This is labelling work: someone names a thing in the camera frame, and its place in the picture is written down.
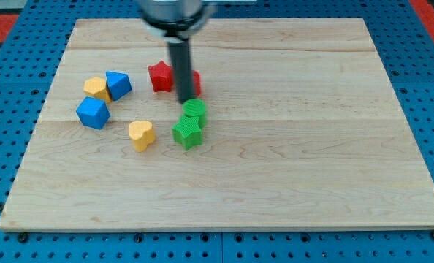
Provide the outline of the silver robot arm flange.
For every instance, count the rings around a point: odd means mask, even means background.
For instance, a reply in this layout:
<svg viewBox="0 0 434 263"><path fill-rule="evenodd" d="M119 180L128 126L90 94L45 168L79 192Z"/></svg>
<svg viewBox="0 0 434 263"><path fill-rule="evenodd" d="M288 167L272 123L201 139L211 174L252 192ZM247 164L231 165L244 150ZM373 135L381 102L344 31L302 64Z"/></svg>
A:
<svg viewBox="0 0 434 263"><path fill-rule="evenodd" d="M216 12L216 5L201 0L139 0L147 30L167 42L189 40Z"/></svg>

